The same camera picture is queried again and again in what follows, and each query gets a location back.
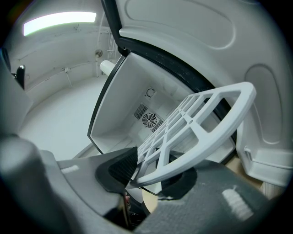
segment open lid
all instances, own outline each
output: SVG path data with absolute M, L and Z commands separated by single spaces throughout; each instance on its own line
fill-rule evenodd
M 238 155 L 248 175 L 287 185 L 293 171 L 293 59 L 282 32 L 258 1 L 102 4 L 122 54 L 131 51 L 154 62 L 195 93 L 252 83 L 257 97 L 237 129 Z M 220 119 L 234 103 L 227 101 L 214 111 Z

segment fluorescent light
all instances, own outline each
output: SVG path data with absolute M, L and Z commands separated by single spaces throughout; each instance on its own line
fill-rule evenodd
M 52 15 L 42 16 L 37 19 L 31 20 L 23 25 L 23 35 L 47 28 L 50 26 L 66 23 L 76 22 L 95 22 L 96 13 L 92 12 L 61 12 Z

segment fan vent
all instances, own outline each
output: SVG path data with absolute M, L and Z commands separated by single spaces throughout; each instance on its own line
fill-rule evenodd
M 162 124 L 164 123 L 163 120 L 160 120 L 157 125 L 152 129 L 152 132 L 154 133 Z
M 147 128 L 153 128 L 157 124 L 157 118 L 155 115 L 148 113 L 142 117 L 142 123 Z
M 134 116 L 137 119 L 140 119 L 146 111 L 147 111 L 147 107 L 143 104 L 140 104 L 137 110 L 134 112 Z

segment wooden surface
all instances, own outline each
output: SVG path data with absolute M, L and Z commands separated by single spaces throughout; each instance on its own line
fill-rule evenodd
M 233 157 L 226 164 L 226 167 L 228 167 L 230 170 L 234 171 L 236 174 L 241 176 L 244 180 L 246 180 L 247 182 L 252 184 L 257 189 L 259 189 L 263 183 L 262 181 L 259 181 L 255 178 L 252 178 L 249 175 L 247 175 L 241 165 L 240 159 L 236 156 Z M 145 190 L 142 190 L 142 198 L 143 198 L 143 201 L 144 201 L 147 209 L 149 210 L 149 212 L 152 213 L 157 207 L 157 196 L 152 195 L 151 193 L 149 193 Z

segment circular fan grille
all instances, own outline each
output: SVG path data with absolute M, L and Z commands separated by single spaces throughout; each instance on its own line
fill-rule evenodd
M 142 117 L 142 123 L 147 128 L 152 128 L 157 124 L 157 118 L 155 115 L 148 113 Z

